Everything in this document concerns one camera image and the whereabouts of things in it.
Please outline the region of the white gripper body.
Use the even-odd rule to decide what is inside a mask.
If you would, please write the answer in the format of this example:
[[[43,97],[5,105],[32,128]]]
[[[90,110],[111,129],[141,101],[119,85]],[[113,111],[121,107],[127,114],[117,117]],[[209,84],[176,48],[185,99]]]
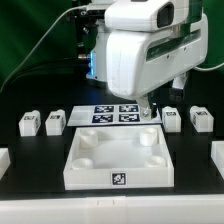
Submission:
[[[190,31],[193,40],[182,42],[155,58],[148,57],[150,48],[159,51],[163,43],[177,41],[171,37],[170,28],[154,33],[113,31],[106,48],[107,83],[112,94],[136,100],[201,64],[208,46],[207,16],[203,14]]]

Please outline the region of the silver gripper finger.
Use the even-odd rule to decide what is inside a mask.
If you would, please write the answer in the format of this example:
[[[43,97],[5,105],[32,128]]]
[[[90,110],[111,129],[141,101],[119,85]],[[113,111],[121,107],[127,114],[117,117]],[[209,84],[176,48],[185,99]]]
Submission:
[[[152,120],[157,116],[157,105],[152,103],[148,95],[143,95],[137,99],[137,104],[140,108],[140,116],[145,120]]]

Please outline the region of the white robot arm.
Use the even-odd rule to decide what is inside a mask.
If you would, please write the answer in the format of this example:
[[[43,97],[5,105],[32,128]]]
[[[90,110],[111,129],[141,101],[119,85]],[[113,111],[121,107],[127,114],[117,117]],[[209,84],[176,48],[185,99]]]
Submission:
[[[202,0],[91,0],[98,35],[87,77],[135,100],[153,118],[148,94],[204,62],[208,20]]]

